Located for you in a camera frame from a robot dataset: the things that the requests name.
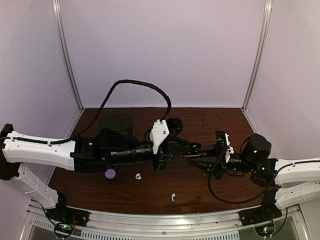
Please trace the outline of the black charging case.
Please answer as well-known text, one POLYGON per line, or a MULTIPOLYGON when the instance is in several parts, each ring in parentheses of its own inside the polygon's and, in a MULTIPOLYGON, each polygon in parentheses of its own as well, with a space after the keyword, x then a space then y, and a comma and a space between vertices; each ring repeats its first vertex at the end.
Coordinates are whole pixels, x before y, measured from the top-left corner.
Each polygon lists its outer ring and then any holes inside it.
POLYGON ((188 146, 189 150, 182 155, 184 158, 196 158, 202 155, 202 145, 200 143, 190 142, 188 146))

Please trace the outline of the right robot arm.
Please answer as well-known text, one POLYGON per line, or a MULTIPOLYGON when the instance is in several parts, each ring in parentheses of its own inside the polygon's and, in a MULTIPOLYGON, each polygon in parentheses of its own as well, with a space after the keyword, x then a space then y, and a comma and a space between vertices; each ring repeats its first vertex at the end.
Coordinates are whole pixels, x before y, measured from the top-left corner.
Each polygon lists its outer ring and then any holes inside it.
POLYGON ((318 157, 299 160, 271 158, 272 144, 257 133, 243 142, 240 152, 234 151, 226 132, 216 131, 215 137, 214 145, 203 148, 193 145, 183 158, 208 176, 208 190, 216 200, 241 205, 266 197, 267 202, 256 210, 258 219, 266 221, 276 208, 283 210, 320 197, 318 157), (220 180, 229 170, 250 173, 250 180, 261 187, 262 192, 242 201, 219 197, 212 187, 212 179, 220 180))

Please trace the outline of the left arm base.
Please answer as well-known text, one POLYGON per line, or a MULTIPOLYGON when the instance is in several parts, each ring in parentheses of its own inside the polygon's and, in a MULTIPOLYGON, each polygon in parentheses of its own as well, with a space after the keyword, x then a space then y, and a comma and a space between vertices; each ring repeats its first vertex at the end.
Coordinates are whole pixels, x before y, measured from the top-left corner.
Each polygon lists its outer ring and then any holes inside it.
POLYGON ((43 208, 42 210, 53 225, 53 233, 58 239, 66 239, 76 234, 76 227, 86 227, 90 216, 88 211, 70 207, 65 209, 43 208))

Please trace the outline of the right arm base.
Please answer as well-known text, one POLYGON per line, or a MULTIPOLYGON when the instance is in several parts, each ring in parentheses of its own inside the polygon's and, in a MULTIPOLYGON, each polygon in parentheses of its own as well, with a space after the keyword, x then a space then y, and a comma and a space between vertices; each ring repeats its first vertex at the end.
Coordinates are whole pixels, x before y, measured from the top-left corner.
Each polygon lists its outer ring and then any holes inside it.
POLYGON ((271 238, 276 233, 275 219, 282 215, 281 210, 262 206, 239 212, 242 226, 253 225, 255 233, 261 238, 271 238))

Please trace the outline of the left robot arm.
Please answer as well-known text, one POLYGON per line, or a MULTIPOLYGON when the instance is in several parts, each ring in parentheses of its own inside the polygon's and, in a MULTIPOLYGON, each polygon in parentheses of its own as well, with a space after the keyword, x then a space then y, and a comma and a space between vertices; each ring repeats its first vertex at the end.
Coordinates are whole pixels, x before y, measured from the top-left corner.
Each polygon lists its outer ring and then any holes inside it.
POLYGON ((155 172, 189 152, 191 144, 179 134, 179 118, 158 119, 151 127, 150 139, 133 134, 133 121, 116 113, 100 122, 95 137, 53 139, 25 136, 6 124, 0 133, 0 178, 16 182, 27 195, 51 210, 61 222, 72 218, 66 197, 43 183, 27 167, 28 163, 54 166, 79 173, 104 173, 114 177, 119 167, 151 162, 155 172))

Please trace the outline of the purple round charging case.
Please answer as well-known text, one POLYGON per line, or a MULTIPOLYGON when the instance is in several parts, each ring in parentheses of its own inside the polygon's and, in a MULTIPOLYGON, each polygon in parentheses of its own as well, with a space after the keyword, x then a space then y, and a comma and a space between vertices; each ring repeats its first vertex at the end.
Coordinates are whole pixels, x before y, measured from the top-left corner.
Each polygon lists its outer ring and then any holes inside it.
POLYGON ((116 177, 117 173, 114 169, 107 169, 104 173, 104 176, 107 180, 113 180, 116 177))

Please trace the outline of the white clip earbud lower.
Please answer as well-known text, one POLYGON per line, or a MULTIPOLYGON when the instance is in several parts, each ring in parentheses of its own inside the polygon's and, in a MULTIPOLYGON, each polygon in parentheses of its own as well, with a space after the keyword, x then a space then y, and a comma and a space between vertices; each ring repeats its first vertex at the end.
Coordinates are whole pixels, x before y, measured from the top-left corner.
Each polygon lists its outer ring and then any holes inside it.
POLYGON ((137 180, 141 180, 141 179, 142 179, 142 176, 141 176, 140 173, 137 173, 137 174, 135 175, 135 178, 136 178, 137 180))

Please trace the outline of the white stem earbud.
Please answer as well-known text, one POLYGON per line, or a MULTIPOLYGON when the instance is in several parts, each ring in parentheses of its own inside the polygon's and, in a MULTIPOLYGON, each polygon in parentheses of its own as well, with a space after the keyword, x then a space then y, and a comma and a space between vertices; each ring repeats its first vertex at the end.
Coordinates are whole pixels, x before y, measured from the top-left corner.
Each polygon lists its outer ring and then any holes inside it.
POLYGON ((171 194, 171 201, 174 202, 174 201, 175 201, 175 198, 176 198, 176 194, 175 194, 175 193, 172 193, 172 194, 171 194))

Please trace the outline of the right aluminium frame post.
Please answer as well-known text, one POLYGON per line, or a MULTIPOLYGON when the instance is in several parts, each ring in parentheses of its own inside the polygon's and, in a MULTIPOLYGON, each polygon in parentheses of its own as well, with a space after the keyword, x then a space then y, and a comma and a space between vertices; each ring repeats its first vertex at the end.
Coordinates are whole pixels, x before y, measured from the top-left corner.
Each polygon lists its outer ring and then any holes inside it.
POLYGON ((249 79, 248 88, 246 91, 246 95, 242 104, 242 111, 245 113, 248 109, 250 99, 252 97, 254 87, 256 84, 256 80, 259 74, 260 66, 263 59, 263 52, 266 46, 269 29, 270 29, 270 23, 272 18, 272 10, 273 10, 273 1, 272 0, 265 0, 264 1, 264 8, 262 13, 262 22, 261 22, 261 28, 260 28, 260 34, 257 44, 257 50, 256 55, 249 79))

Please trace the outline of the aluminium frame post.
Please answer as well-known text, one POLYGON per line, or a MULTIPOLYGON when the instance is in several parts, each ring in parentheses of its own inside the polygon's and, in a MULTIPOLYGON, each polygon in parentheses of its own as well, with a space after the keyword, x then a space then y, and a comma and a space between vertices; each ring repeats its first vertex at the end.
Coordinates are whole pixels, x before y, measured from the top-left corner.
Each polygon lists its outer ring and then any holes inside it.
POLYGON ((256 55, 249 79, 248 88, 246 91, 246 95, 242 104, 242 111, 245 113, 248 109, 250 99, 252 97, 254 87, 256 84, 256 80, 259 74, 260 66, 263 59, 263 52, 266 46, 269 29, 270 29, 270 23, 272 18, 272 10, 273 10, 273 1, 272 0, 265 0, 264 1, 264 8, 262 13, 262 22, 261 22, 261 28, 260 28, 260 34, 257 44, 257 50, 256 55))
POLYGON ((63 24, 63 17, 61 12, 61 1, 60 0, 52 0, 52 6, 53 6, 53 14, 56 22, 57 27, 57 33, 62 53, 62 59, 64 63, 64 67, 67 74, 67 79, 70 84, 71 92, 75 100, 76 107, 78 111, 82 112, 84 110, 80 93, 76 84, 74 71, 72 68, 71 58, 67 46, 67 39, 66 34, 64 30, 64 24, 63 24))

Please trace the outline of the front aluminium rail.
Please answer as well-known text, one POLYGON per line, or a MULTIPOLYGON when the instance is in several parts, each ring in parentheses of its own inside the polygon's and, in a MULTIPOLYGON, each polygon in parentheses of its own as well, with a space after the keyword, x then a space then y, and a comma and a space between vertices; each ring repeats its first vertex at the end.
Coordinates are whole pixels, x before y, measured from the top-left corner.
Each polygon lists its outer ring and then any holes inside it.
MULTIPOLYGON (((178 215, 91 211, 87 225, 76 226, 66 240, 310 240, 299 207, 289 208, 272 238, 260 237, 255 227, 244 226, 237 210, 178 215)), ((18 240, 58 240, 53 228, 40 207, 31 205, 18 240)))

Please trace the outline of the left aluminium frame post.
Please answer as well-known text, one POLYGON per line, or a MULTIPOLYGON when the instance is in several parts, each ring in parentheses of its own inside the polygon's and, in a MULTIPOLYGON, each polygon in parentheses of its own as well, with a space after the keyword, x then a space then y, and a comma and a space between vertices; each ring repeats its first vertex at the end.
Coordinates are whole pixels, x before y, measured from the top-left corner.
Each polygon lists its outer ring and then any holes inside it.
POLYGON ((64 24, 63 24, 63 17, 61 12, 61 1, 60 0, 52 0, 52 6, 53 6, 53 14, 56 22, 57 27, 57 33, 62 53, 62 59, 64 63, 64 67, 67 74, 67 79, 70 84, 71 92, 75 100, 76 107, 78 111, 82 112, 84 110, 80 93, 76 84, 74 71, 72 68, 71 58, 67 46, 67 39, 66 34, 64 30, 64 24))

